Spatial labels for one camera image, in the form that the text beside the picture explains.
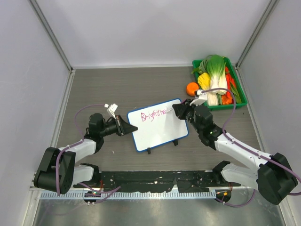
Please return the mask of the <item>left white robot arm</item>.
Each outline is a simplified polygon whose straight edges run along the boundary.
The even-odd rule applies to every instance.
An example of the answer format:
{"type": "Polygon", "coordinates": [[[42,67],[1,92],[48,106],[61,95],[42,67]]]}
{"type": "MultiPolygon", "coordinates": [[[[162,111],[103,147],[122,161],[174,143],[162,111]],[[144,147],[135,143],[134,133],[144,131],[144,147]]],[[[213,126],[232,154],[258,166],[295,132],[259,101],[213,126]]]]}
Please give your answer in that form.
{"type": "Polygon", "coordinates": [[[58,195],[67,193],[71,187],[81,183],[91,188],[97,187],[101,181],[99,167],[88,163],[76,167],[75,164],[99,152],[104,137],[112,134],[124,136],[137,130],[120,115],[106,121],[102,114],[92,114],[83,139],[66,147],[49,147],[45,150],[33,180],[34,186],[58,195]]]}

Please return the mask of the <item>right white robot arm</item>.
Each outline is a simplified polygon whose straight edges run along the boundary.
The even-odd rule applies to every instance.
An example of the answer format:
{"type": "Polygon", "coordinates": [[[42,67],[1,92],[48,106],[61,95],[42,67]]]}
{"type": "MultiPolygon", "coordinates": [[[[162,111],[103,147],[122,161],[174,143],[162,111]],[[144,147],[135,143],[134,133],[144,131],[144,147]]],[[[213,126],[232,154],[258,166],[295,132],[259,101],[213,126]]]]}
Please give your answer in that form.
{"type": "Polygon", "coordinates": [[[298,179],[282,154],[264,153],[237,140],[213,122],[213,116],[206,106],[196,106],[191,99],[174,104],[172,108],[178,119],[186,120],[193,126],[204,145],[243,164],[243,167],[239,167],[228,161],[219,163],[212,174],[216,185],[234,182],[250,187],[274,205],[293,194],[298,179]]]}

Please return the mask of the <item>white marker magenta cap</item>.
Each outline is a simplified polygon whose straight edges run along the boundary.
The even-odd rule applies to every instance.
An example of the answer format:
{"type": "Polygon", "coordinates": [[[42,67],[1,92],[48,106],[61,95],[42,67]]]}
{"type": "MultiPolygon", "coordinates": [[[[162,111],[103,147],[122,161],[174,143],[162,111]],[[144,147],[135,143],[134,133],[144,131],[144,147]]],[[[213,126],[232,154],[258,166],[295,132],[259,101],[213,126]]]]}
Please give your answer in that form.
{"type": "Polygon", "coordinates": [[[168,104],[167,104],[167,107],[166,107],[166,113],[170,113],[174,110],[173,105],[183,104],[183,103],[185,103],[186,100],[187,99],[176,98],[176,99],[168,101],[167,102],[168,104]]]}

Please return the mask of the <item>blue framed whiteboard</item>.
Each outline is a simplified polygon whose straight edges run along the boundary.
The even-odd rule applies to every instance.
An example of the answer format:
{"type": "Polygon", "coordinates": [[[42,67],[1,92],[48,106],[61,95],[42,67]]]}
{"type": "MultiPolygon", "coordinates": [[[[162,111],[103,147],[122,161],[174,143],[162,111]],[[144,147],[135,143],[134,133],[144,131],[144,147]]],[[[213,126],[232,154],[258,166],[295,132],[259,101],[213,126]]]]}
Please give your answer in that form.
{"type": "Polygon", "coordinates": [[[188,136],[187,122],[179,120],[174,111],[166,113],[167,102],[127,113],[128,123],[138,128],[132,133],[134,145],[138,152],[146,151],[148,147],[155,147],[188,136]]]}

